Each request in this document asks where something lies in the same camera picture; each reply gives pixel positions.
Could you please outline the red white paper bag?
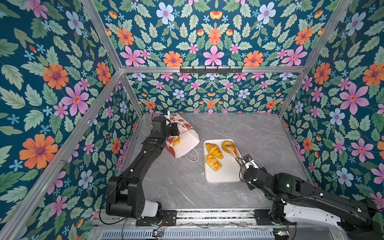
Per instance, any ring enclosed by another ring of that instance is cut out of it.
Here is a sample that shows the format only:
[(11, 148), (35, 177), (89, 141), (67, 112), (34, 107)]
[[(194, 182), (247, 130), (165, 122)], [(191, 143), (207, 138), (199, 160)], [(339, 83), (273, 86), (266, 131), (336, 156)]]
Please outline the red white paper bag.
[[(200, 159), (200, 156), (195, 149), (196, 146), (200, 143), (200, 138), (195, 129), (187, 122), (180, 114), (171, 114), (170, 117), (171, 123), (177, 123), (179, 135), (172, 136), (166, 141), (166, 149), (170, 154), (175, 158), (185, 157), (190, 162), (197, 162)], [(181, 142), (177, 146), (173, 146), (173, 141), (175, 138), (181, 137)], [(188, 158), (187, 154), (190, 151), (194, 151), (197, 155), (196, 160), (191, 160)]]

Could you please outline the metal tongs with cream tips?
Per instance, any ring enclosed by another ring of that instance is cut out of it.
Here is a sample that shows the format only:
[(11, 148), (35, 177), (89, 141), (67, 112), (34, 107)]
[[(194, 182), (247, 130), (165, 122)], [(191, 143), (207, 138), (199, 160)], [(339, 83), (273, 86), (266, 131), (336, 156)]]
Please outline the metal tongs with cream tips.
[(244, 163), (243, 163), (243, 157), (241, 156), (239, 150), (238, 150), (238, 153), (239, 153), (240, 157), (237, 158), (237, 157), (235, 156), (235, 160), (237, 161), (237, 163), (238, 163), (242, 168), (245, 168), (245, 169), (246, 169), (246, 167), (244, 166)]

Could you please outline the yellow fake bagel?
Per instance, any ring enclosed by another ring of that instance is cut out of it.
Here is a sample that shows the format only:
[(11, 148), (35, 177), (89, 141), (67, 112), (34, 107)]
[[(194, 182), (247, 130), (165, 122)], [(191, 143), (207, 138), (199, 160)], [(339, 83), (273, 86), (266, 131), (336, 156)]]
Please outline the yellow fake bagel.
[(233, 142), (231, 142), (231, 141), (224, 141), (223, 143), (222, 143), (222, 149), (223, 149), (223, 151), (225, 151), (226, 153), (229, 153), (229, 154), (231, 154), (232, 152), (230, 151), (230, 147), (231, 146), (236, 146)]

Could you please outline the yellow fake ring bread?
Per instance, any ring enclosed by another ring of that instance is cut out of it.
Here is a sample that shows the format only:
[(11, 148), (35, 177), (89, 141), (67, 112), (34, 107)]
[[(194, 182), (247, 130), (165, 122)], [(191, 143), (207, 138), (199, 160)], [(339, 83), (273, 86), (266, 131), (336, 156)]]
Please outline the yellow fake ring bread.
[(217, 172), (222, 167), (220, 162), (213, 155), (206, 156), (205, 162), (214, 172)]

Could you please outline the yellow fake croissant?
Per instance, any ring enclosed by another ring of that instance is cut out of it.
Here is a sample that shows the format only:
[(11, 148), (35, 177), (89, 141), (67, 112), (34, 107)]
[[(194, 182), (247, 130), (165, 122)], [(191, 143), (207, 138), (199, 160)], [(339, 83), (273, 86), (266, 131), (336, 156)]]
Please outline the yellow fake croissant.
[(206, 143), (206, 148), (209, 155), (212, 155), (220, 160), (224, 158), (220, 148), (216, 144)]

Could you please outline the yellow fluted fake cake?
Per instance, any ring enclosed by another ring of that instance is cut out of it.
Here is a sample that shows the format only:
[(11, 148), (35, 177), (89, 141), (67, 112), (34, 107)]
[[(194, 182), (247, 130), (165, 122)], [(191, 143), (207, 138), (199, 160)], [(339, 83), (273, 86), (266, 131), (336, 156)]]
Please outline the yellow fluted fake cake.
[(177, 138), (175, 138), (174, 141), (173, 141), (173, 146), (177, 146), (177, 145), (179, 145), (180, 142), (181, 142), (181, 137), (177, 137)]

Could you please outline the orange brown fake bread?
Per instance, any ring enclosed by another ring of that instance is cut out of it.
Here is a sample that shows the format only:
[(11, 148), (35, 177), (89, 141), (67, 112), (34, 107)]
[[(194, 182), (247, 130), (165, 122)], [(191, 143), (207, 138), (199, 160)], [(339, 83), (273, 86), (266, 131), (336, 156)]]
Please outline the orange brown fake bread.
[(230, 147), (230, 151), (231, 151), (237, 158), (240, 157), (240, 155), (239, 155), (239, 153), (238, 153), (238, 149), (237, 149), (236, 146), (231, 146), (231, 147)]

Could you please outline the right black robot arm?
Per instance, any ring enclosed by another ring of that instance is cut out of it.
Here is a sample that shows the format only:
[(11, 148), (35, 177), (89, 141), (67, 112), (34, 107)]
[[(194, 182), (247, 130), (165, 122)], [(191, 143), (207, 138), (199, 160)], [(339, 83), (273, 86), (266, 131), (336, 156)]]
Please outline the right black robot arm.
[(379, 212), (374, 203), (349, 200), (287, 173), (271, 175), (265, 168), (250, 166), (241, 173), (249, 187), (261, 190), (273, 205), (269, 219), (275, 224), (308, 223), (332, 226), (352, 240), (381, 240), (381, 225), (374, 221)]

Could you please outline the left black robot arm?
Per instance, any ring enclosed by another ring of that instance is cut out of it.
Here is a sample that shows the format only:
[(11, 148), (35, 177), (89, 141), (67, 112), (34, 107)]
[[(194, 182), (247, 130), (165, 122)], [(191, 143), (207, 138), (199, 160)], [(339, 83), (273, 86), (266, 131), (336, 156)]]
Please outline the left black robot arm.
[(142, 149), (130, 166), (107, 183), (106, 214), (122, 218), (163, 220), (162, 204), (146, 200), (142, 180), (154, 161), (166, 147), (169, 137), (179, 134), (170, 117), (158, 116), (152, 120), (152, 130), (142, 143)]

